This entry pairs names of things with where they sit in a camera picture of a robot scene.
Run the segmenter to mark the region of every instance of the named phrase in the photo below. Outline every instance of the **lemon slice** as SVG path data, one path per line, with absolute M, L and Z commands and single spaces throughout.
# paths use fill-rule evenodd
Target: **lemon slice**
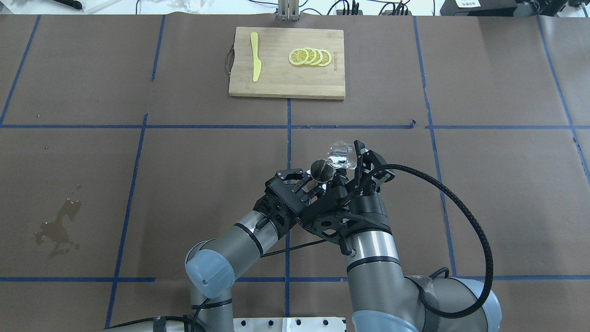
M 316 53 L 317 49 L 311 48 L 311 47 L 306 47 L 305 50 L 309 54 L 307 56 L 307 61 L 305 61 L 305 64 L 310 64 L 312 62 L 315 62 L 318 57 L 318 54 Z
M 332 54 L 326 50 L 318 50 L 322 54 L 322 60 L 317 64 L 318 67 L 326 67 L 332 62 Z
M 296 48 L 289 53 L 289 62 L 295 66 L 301 66 L 307 61 L 309 52 L 304 48 Z
M 324 55 L 322 52 L 320 52 L 320 50 L 314 48 L 314 52 L 317 53 L 317 58 L 316 61 L 309 64 L 310 66 L 317 66 L 322 62 L 322 59 L 324 59 Z

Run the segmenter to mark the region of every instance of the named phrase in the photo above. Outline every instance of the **white mounting plate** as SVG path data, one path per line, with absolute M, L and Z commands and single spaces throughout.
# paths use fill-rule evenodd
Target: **white mounting plate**
M 234 318 L 235 332 L 346 332 L 343 317 Z

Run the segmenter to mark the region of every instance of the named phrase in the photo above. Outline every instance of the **knife blade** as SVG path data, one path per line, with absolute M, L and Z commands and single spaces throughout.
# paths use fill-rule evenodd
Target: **knife blade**
M 257 82 L 262 70 L 262 61 L 258 58 L 258 33 L 252 32 L 250 34 L 250 42 L 252 43 L 252 59 L 253 59 L 253 75 L 252 81 Z

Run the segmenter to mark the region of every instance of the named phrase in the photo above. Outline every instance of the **white label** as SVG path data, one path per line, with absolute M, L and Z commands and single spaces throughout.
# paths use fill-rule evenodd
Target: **white label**
M 455 0 L 459 8 L 481 7 L 479 0 Z

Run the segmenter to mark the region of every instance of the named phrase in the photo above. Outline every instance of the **cutting board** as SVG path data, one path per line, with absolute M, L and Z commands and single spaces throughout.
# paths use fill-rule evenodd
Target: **cutting board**
M 250 33 L 258 33 L 262 71 L 253 81 Z M 295 48 L 313 47 L 332 53 L 326 67 L 294 66 L 289 54 Z M 295 28 L 237 27 L 230 96 L 306 99 L 344 99 L 344 31 Z

